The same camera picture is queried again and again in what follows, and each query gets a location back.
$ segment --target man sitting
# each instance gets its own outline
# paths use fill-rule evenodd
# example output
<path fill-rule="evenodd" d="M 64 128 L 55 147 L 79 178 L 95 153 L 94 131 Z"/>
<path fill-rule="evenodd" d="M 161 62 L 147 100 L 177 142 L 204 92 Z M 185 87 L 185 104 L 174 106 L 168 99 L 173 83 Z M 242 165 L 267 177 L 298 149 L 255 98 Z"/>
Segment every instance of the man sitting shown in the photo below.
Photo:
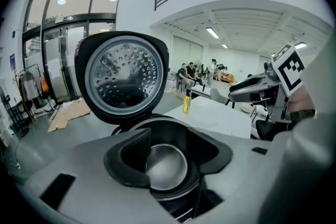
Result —
<path fill-rule="evenodd" d="M 203 86 L 203 82 L 201 80 L 201 78 L 199 78 L 196 74 L 195 74 L 195 68 L 194 68 L 194 63 L 190 62 L 189 66 L 187 66 L 187 72 L 188 72 L 188 78 L 197 81 L 201 86 Z"/>
<path fill-rule="evenodd" d="M 190 90 L 190 85 L 194 85 L 195 81 L 188 79 L 188 75 L 187 75 L 187 67 L 186 64 L 183 63 L 182 64 L 182 68 L 180 68 L 178 70 L 178 75 L 181 78 L 181 82 L 182 84 L 186 85 L 187 89 Z"/>

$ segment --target inner pot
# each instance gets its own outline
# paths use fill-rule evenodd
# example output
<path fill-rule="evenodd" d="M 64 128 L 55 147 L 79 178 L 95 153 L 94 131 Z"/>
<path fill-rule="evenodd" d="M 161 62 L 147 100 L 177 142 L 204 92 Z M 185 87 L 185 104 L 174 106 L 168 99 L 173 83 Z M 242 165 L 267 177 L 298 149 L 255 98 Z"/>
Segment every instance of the inner pot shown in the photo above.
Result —
<path fill-rule="evenodd" d="M 167 201 L 190 193 L 198 186 L 200 177 L 198 168 L 186 151 L 186 135 L 190 126 L 173 118 L 157 117 L 142 121 L 130 130 L 148 127 L 151 128 L 152 149 L 146 173 L 151 181 L 152 195 L 157 200 Z M 155 159 L 159 151 L 160 155 L 164 155 L 167 159 L 162 157 L 161 160 L 159 157 Z M 155 166 L 152 165 L 153 162 L 156 162 L 157 167 L 156 172 L 151 174 L 150 169 Z M 172 177 L 175 179 L 169 182 L 169 178 Z"/>

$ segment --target cardboard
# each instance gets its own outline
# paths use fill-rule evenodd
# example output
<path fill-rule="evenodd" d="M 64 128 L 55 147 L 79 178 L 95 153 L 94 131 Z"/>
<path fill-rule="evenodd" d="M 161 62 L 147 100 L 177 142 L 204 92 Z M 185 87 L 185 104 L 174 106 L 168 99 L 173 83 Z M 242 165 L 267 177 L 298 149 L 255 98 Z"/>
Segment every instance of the cardboard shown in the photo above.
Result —
<path fill-rule="evenodd" d="M 51 122 L 48 133 L 57 129 L 64 129 L 67 126 L 68 121 L 89 113 L 90 109 L 83 98 L 64 103 Z"/>

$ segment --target glass door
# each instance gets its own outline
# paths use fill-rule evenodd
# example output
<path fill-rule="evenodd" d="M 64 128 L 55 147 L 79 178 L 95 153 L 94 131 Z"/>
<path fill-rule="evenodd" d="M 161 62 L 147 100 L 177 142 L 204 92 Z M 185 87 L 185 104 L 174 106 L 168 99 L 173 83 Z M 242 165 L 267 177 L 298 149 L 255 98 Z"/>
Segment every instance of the glass door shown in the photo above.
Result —
<path fill-rule="evenodd" d="M 81 96 L 75 73 L 75 48 L 86 36 L 84 24 L 70 25 L 44 32 L 45 66 L 57 102 Z"/>

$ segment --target ceiling beam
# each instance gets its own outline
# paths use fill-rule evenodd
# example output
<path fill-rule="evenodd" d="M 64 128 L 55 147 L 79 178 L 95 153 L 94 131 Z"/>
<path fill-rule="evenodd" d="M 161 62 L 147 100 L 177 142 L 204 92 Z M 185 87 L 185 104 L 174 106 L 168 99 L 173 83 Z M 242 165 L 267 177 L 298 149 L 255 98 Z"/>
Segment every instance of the ceiling beam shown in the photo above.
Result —
<path fill-rule="evenodd" d="M 232 47 L 228 34 L 226 33 L 224 27 L 218 24 L 218 19 L 216 18 L 216 15 L 214 14 L 214 12 L 211 9 L 204 9 L 203 13 L 208 17 L 208 19 L 217 28 L 217 30 L 219 31 L 220 38 L 225 39 L 225 43 L 228 47 Z"/>
<path fill-rule="evenodd" d="M 265 47 L 267 47 L 268 44 L 272 42 L 272 40 L 277 35 L 278 31 L 282 31 L 287 23 L 292 19 L 292 14 L 289 12 L 283 13 L 282 17 L 276 24 L 276 26 L 273 28 L 273 30 L 269 33 L 269 35 L 264 39 L 262 44 L 259 46 L 258 52 L 262 51 Z"/>

